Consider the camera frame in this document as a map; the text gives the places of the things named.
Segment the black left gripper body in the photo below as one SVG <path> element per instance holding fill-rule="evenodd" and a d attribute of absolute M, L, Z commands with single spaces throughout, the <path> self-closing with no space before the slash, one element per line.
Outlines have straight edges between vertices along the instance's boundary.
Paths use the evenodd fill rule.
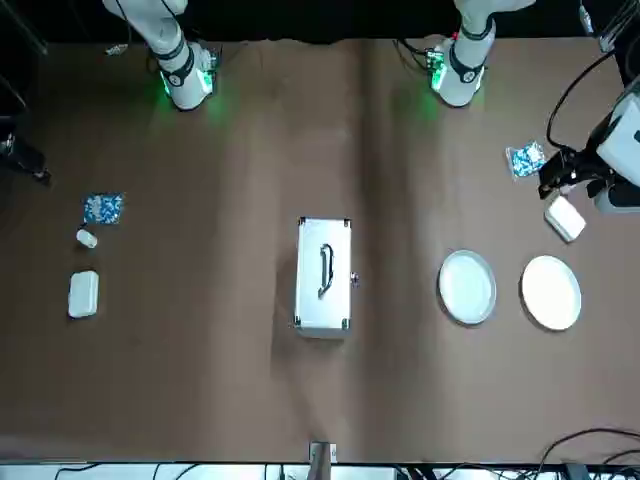
<path fill-rule="evenodd" d="M 571 185 L 584 181 L 598 181 L 612 185 L 616 180 L 615 171 L 597 154 L 595 150 L 574 151 L 570 158 Z"/>

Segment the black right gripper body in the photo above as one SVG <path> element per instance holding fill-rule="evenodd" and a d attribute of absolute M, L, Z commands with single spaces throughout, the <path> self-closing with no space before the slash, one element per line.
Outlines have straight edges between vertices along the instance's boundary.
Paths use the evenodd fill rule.
<path fill-rule="evenodd" d="M 45 175 L 44 155 L 14 133 L 1 140 L 1 165 L 33 176 Z"/>

